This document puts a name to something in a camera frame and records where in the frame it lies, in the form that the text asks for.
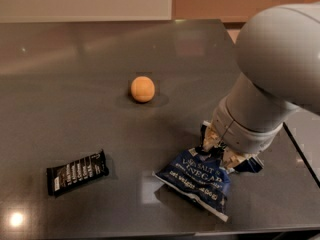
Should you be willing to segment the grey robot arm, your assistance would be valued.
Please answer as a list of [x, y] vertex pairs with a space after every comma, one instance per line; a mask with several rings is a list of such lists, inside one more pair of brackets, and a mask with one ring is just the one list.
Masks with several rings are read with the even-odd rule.
[[241, 74], [215, 108], [202, 144], [223, 150], [225, 169], [266, 150], [297, 109], [320, 112], [320, 3], [258, 13], [239, 32], [235, 51]]

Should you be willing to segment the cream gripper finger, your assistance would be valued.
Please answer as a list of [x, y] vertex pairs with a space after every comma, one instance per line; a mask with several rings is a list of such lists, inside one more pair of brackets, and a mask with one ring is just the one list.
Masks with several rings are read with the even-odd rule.
[[254, 154], [238, 153], [226, 148], [223, 152], [222, 165], [226, 169], [250, 170], [249, 160], [253, 157]]
[[218, 148], [223, 144], [221, 137], [218, 135], [212, 123], [204, 121], [202, 129], [204, 130], [204, 135], [201, 146], [205, 152], [209, 152], [212, 148]]

